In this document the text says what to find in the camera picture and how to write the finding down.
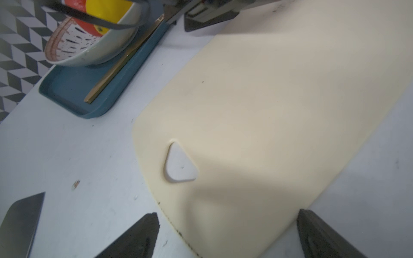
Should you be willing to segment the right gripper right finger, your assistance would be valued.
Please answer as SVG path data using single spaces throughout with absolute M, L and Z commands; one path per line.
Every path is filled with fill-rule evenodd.
M 366 258 L 311 210 L 301 209 L 296 224 L 305 258 Z

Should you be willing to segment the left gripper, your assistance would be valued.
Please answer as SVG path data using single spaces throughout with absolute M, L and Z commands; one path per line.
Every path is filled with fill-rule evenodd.
M 234 19 L 241 11 L 277 1 L 162 1 L 165 22 L 172 24 L 184 16 L 186 32 Z

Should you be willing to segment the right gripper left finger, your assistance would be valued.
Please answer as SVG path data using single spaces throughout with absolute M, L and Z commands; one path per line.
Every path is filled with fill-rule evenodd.
M 159 229 L 157 213 L 147 213 L 96 257 L 151 258 Z

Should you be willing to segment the cream cutting board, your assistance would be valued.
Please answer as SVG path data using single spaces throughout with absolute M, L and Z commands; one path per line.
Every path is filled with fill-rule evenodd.
M 136 118 L 141 172 L 202 258 L 256 258 L 413 80 L 412 1 L 242 11 Z

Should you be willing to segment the black cleaver knife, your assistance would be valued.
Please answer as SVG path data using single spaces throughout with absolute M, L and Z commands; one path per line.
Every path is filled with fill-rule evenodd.
M 13 203 L 1 224 L 1 257 L 28 258 L 43 208 L 41 192 Z

